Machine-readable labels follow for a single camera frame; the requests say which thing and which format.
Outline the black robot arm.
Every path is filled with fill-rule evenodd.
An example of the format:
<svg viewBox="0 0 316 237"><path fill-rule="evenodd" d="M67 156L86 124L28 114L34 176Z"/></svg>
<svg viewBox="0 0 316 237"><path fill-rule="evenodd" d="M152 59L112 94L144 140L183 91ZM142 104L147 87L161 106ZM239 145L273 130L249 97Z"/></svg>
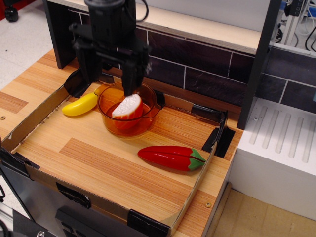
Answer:
<svg viewBox="0 0 316 237"><path fill-rule="evenodd" d="M151 48L136 34L136 3L133 0L86 0L90 23L69 26L73 48L86 82L95 82L103 65L119 65L125 96L142 84L149 69Z"/></svg>

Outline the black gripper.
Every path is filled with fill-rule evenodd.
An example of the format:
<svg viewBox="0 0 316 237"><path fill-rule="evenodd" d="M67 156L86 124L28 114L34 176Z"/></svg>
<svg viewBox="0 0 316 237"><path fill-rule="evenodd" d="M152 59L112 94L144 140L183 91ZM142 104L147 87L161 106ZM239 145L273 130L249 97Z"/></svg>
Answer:
<svg viewBox="0 0 316 237"><path fill-rule="evenodd" d="M151 69L151 48L136 35L134 4L90 4L90 22L72 23L73 48L84 80L96 82L103 63L122 68L124 95L132 95L142 84L144 74Z"/></svg>

